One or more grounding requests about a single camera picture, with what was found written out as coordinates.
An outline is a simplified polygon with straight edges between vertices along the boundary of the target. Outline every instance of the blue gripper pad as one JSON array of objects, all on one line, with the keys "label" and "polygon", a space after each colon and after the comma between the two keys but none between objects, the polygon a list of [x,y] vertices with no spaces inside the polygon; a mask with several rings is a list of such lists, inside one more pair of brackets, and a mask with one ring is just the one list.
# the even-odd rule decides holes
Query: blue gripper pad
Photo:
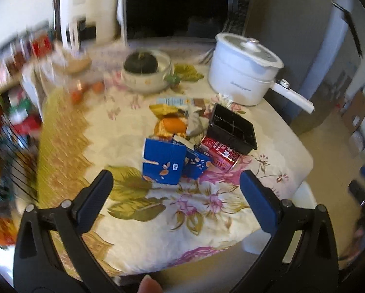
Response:
[{"label": "blue gripper pad", "polygon": [[240,189],[262,230],[274,235],[281,220],[281,204],[271,189],[264,187],[252,171],[240,175]]}]

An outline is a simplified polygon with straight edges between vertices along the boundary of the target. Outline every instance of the red can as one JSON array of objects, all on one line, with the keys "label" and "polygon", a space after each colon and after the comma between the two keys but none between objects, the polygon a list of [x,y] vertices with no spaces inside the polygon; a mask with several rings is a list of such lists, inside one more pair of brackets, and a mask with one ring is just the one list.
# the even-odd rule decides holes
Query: red can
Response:
[{"label": "red can", "polygon": [[52,44],[47,34],[40,35],[32,44],[34,54],[40,58],[52,51]]},{"label": "red can", "polygon": [[240,154],[225,144],[210,137],[204,137],[200,148],[212,157],[212,163],[224,172],[230,171],[240,158]]}]

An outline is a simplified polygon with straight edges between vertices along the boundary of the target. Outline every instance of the rice cooker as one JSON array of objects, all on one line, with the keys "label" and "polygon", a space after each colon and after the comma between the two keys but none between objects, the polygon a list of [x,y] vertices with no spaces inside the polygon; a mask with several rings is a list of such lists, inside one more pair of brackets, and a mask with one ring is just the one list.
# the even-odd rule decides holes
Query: rice cooker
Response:
[{"label": "rice cooker", "polygon": [[312,102],[289,88],[289,83],[275,77],[284,64],[281,59],[253,38],[219,33],[209,70],[211,87],[244,106],[255,106],[269,88],[291,100],[308,113]]}]

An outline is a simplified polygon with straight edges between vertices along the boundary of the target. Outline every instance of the cardboard box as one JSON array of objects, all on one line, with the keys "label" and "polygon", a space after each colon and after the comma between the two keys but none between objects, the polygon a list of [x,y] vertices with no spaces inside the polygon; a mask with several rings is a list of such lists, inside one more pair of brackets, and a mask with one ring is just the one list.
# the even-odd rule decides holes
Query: cardboard box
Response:
[{"label": "cardboard box", "polygon": [[348,149],[352,158],[357,157],[365,149],[365,139],[360,131],[355,131],[348,140]]},{"label": "cardboard box", "polygon": [[185,155],[185,145],[146,139],[143,176],[158,183],[177,185],[182,175]]},{"label": "cardboard box", "polygon": [[189,141],[174,136],[173,144],[186,147],[184,168],[182,169],[183,176],[197,180],[212,165],[211,156],[207,152],[193,146]]},{"label": "cardboard box", "polygon": [[352,102],[343,114],[342,119],[349,132],[354,133],[365,118],[365,96],[363,92],[358,91],[352,99]]}]

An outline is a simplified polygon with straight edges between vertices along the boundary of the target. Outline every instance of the black plastic basket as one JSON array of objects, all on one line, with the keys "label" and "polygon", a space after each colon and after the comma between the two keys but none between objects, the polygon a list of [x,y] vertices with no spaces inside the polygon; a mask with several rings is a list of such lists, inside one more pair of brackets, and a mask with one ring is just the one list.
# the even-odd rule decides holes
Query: black plastic basket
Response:
[{"label": "black plastic basket", "polygon": [[207,136],[243,155],[257,149],[253,125],[220,104],[215,104],[212,110]]}]

